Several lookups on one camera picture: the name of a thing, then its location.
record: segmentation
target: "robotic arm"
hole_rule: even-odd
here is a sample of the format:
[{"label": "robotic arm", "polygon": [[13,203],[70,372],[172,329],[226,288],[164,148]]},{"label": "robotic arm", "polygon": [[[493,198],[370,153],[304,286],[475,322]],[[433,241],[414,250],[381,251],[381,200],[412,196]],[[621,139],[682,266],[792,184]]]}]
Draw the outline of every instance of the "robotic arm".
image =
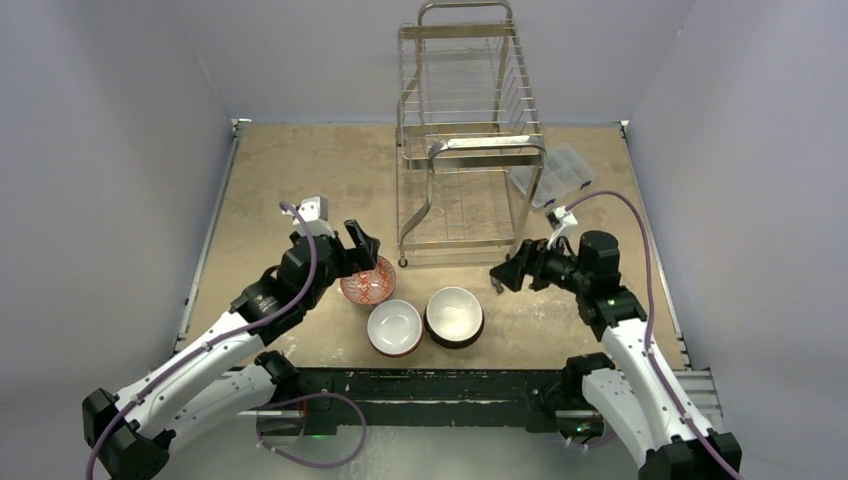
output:
[{"label": "robotic arm", "polygon": [[566,254],[555,237],[573,229],[573,217],[554,211],[550,220],[554,236],[525,240],[490,275],[513,292],[521,290],[527,275],[531,290],[554,284],[576,294],[580,318],[626,377],[615,373],[606,354],[572,357],[562,388],[582,395],[601,412],[640,466],[640,479],[727,478],[699,436],[738,471],[742,453],[733,434],[717,433],[693,405],[653,336],[647,335],[647,318],[636,296],[620,284],[618,241],[609,233],[589,231],[581,236],[578,253]]},{"label": "robotic arm", "polygon": [[[92,448],[99,443],[97,457],[113,480],[153,478],[171,453],[203,431],[275,397],[295,396],[282,392],[291,388],[286,375],[294,369],[276,352],[260,355],[256,365],[229,379],[221,375],[298,325],[336,279],[374,269],[380,247],[379,240],[348,220],[345,228],[354,247],[345,249],[327,223],[323,197],[306,199],[297,210],[292,248],[278,266],[245,288],[209,330],[116,394],[98,389],[83,401],[86,442]],[[314,236],[314,252],[306,229]],[[313,264],[312,282],[303,290]],[[290,303],[285,313],[268,321]]]}]

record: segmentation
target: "beige table surface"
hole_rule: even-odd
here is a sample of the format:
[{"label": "beige table surface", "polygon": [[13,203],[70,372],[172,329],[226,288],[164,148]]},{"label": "beige table surface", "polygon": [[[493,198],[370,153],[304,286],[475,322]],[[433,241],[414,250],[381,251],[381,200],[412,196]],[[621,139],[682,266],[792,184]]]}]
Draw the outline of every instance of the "beige table surface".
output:
[{"label": "beige table surface", "polygon": [[[278,349],[299,366],[409,368],[562,368],[569,356],[601,351],[577,314],[574,295],[551,287],[542,292],[495,294],[488,267],[397,268],[395,233],[395,129],[393,126],[251,124],[244,132],[209,247],[192,312],[188,340],[197,338],[263,270],[279,263],[291,246],[290,220],[278,203],[313,195],[330,202],[330,223],[350,246],[342,222],[355,218],[382,241],[380,254],[395,265],[395,298],[423,311],[430,295],[446,286],[474,293],[486,312],[480,339],[463,350],[447,350],[425,336],[403,358],[387,358],[368,343],[368,312],[351,305],[338,289],[327,290],[302,324],[281,336]],[[584,190],[613,189],[637,202],[624,141],[614,127],[544,130],[549,148],[570,142],[598,172]],[[561,199],[571,201],[578,194]],[[589,200],[574,210],[580,230],[602,229],[620,242],[623,282],[647,309],[645,260],[638,226],[614,198]],[[526,238],[550,235],[543,213],[533,212]],[[665,292],[654,264],[657,320],[654,335],[673,368],[683,366]]]}]

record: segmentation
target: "red patterned bowl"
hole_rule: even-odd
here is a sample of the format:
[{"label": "red patterned bowl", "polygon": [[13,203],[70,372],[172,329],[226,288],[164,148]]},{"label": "red patterned bowl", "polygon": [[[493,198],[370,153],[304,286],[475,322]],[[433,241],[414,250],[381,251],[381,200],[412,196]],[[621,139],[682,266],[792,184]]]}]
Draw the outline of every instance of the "red patterned bowl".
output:
[{"label": "red patterned bowl", "polygon": [[341,279],[342,293],[351,302],[363,307],[376,307],[392,297],[397,285],[397,274],[392,264],[377,257],[377,268],[354,273]]}]

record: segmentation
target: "gray wall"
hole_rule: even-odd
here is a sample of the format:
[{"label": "gray wall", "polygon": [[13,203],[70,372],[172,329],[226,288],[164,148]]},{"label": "gray wall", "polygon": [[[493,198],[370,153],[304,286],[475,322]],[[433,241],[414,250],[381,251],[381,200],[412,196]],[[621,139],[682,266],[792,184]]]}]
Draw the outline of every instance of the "gray wall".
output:
[{"label": "gray wall", "polygon": [[82,398],[173,346],[229,121],[164,0],[7,0],[0,65],[0,478],[80,478]]},{"label": "gray wall", "polygon": [[845,478],[848,3],[700,0],[630,123],[748,478]]},{"label": "gray wall", "polygon": [[[397,29],[424,0],[175,3],[231,116],[395,121]],[[694,3],[513,0],[542,120],[630,118]]]}]

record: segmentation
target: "metal rack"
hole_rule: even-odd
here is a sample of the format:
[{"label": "metal rack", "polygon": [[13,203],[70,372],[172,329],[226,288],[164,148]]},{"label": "metal rack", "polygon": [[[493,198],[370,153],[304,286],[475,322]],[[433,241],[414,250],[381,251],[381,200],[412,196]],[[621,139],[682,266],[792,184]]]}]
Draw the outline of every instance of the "metal rack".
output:
[{"label": "metal rack", "polygon": [[[433,9],[472,7],[502,7],[506,18],[423,23]],[[501,261],[522,239],[545,156],[512,8],[426,3],[416,25],[401,26],[398,54],[398,263]],[[506,173],[522,165],[535,168],[516,217]]]}]

